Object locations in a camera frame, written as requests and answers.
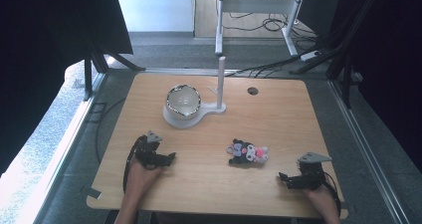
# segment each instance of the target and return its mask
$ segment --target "dark fabric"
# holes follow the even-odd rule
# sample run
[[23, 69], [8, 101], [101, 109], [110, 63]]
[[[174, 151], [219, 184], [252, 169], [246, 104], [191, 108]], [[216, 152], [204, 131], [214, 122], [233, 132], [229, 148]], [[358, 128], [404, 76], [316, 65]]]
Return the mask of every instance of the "dark fabric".
[[118, 0], [0, 0], [0, 173], [92, 45], [132, 53]]
[[422, 0], [376, 0], [358, 32], [359, 90], [422, 170]]
[[331, 47], [337, 47], [346, 37], [346, 34], [350, 32], [350, 28], [361, 10], [364, 1], [365, 0], [338, 0], [330, 25], [330, 34], [334, 35], [331, 37], [331, 42], [329, 44]]

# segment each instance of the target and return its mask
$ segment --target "metal frame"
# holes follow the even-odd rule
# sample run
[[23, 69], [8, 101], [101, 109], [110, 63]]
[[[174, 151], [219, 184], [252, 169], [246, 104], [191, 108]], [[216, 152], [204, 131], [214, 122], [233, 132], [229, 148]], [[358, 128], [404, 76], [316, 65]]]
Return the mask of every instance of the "metal frame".
[[302, 0], [218, 0], [218, 18], [215, 35], [215, 54], [223, 55], [223, 13], [276, 13], [290, 14], [289, 23], [282, 29], [292, 57], [298, 55], [291, 38], [294, 22], [298, 16]]
[[[238, 70], [226, 70], [225, 75], [229, 75], [237, 72]], [[192, 75], [192, 76], [217, 76], [218, 70], [213, 69], [147, 69], [144, 73], [156, 73], [156, 74], [172, 74], [172, 75]], [[239, 74], [237, 77], [244, 77], [245, 74]], [[272, 78], [283, 78], [283, 79], [297, 79], [297, 78], [306, 78], [306, 75], [292, 76], [290, 74], [284, 73], [274, 73]], [[54, 157], [52, 158], [45, 174], [42, 177], [42, 180], [37, 185], [35, 191], [28, 199], [26, 205], [20, 210], [19, 221], [18, 223], [33, 223], [37, 218], [38, 213], [42, 209], [44, 202], [47, 198], [47, 195], [52, 188], [57, 174], [62, 167], [65, 158], [71, 147], [73, 146], [75, 139], [78, 135], [78, 132], [81, 128], [83, 121], [93, 104], [93, 100], [96, 98], [97, 90], [100, 88], [102, 83], [106, 80], [106, 74], [98, 74], [94, 81], [94, 93], [93, 96], [89, 98], [88, 101], [82, 102], [81, 106], [77, 110], [76, 115], [74, 116], [68, 131], [65, 133], [62, 141], [57, 148]], [[341, 100], [341, 91], [338, 87], [338, 84], [335, 81], [328, 80], [328, 85], [330, 86], [334, 97], [339, 105], [340, 110], [344, 115], [344, 119], [350, 127], [350, 130], [355, 138], [355, 141], [361, 151], [362, 156], [364, 157], [366, 164], [369, 170], [372, 173], [372, 176], [375, 180], [378, 189], [384, 198], [384, 201], [391, 213], [392, 218], [395, 223], [409, 223], [409, 220], [394, 192], [391, 187], [391, 184], [388, 182], [384, 171], [380, 167], [378, 161], [376, 160], [374, 153], [372, 152], [369, 143], [367, 142], [364, 134], [360, 130], [359, 124], [354, 118], [351, 110], [344, 104]], [[291, 223], [298, 223], [296, 218], [292, 219]]]

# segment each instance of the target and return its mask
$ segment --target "metal bowl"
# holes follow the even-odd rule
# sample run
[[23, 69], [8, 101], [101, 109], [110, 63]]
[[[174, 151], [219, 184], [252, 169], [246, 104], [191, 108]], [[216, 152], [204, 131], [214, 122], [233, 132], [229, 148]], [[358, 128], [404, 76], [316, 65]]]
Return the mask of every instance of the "metal bowl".
[[198, 115], [201, 97], [195, 88], [178, 85], [168, 92], [165, 107], [174, 118], [191, 119]]

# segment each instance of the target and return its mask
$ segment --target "plush toy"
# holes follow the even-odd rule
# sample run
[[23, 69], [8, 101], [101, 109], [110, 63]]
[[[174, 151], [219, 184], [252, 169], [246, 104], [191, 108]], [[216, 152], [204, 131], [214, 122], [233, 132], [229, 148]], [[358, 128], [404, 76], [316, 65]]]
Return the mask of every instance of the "plush toy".
[[233, 154], [233, 158], [229, 159], [230, 164], [243, 163], [265, 163], [268, 160], [268, 148], [256, 147], [250, 142], [233, 139], [233, 144], [227, 147], [227, 152]]

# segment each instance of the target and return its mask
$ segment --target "person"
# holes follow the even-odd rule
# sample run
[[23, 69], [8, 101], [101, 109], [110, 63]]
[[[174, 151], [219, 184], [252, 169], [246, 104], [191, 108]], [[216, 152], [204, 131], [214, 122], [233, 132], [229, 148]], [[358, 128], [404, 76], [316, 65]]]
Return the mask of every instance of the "person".
[[127, 175], [126, 191], [121, 200], [120, 210], [115, 218], [115, 224], [132, 224], [134, 222], [137, 207], [143, 194], [151, 187], [155, 179], [162, 172], [162, 167], [148, 170], [136, 158], [130, 161]]
[[[162, 167], [148, 170], [136, 158], [131, 160], [126, 191], [121, 200], [120, 210], [114, 221], [115, 224], [132, 224], [134, 222], [137, 207], [143, 194], [151, 187], [161, 172]], [[306, 189], [302, 192], [326, 224], [340, 223], [335, 202], [324, 185], [315, 190]]]

